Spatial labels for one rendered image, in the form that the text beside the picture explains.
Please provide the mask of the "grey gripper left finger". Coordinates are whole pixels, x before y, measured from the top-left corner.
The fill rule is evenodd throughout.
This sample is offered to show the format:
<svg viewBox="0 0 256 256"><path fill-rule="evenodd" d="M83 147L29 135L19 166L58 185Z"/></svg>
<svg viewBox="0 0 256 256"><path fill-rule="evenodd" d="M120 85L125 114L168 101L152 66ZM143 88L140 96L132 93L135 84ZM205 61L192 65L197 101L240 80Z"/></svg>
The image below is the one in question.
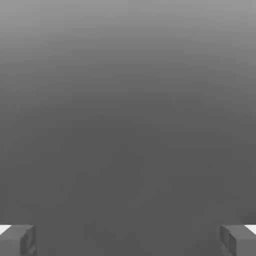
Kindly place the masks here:
<svg viewBox="0 0 256 256"><path fill-rule="evenodd" d="M0 256L37 256L36 226L0 224Z"/></svg>

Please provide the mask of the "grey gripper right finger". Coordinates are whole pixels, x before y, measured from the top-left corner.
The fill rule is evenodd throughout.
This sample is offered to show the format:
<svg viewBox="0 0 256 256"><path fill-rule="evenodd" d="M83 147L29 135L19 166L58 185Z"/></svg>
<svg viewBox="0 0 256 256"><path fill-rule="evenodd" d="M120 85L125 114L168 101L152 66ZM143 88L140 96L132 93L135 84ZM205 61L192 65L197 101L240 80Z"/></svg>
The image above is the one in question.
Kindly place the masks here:
<svg viewBox="0 0 256 256"><path fill-rule="evenodd" d="M256 256L256 224L221 225L222 256Z"/></svg>

